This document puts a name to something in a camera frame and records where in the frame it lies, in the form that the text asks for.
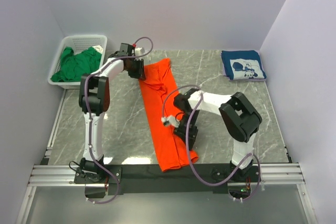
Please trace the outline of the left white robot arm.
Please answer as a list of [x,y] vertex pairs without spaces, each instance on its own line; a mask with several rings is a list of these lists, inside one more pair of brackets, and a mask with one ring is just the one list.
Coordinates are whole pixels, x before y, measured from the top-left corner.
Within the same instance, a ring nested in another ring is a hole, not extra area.
[[144,80],[143,48],[136,44],[122,43],[98,70],[83,74],[80,82],[79,106],[85,119],[85,150],[80,160],[78,174],[94,183],[109,180],[104,170],[102,126],[104,115],[110,106],[110,86],[118,74],[126,71],[131,78]]

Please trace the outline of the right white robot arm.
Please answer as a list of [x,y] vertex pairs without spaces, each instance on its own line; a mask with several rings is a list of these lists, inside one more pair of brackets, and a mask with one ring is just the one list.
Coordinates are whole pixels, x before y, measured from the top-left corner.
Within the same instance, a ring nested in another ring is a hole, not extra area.
[[222,95],[204,92],[195,88],[175,96],[173,105],[184,115],[180,122],[172,123],[174,134],[184,140],[187,157],[191,159],[190,149],[194,146],[198,128],[195,125],[200,111],[222,117],[224,124],[234,139],[233,155],[229,163],[231,173],[224,182],[243,180],[248,176],[253,164],[253,145],[262,117],[241,92]]

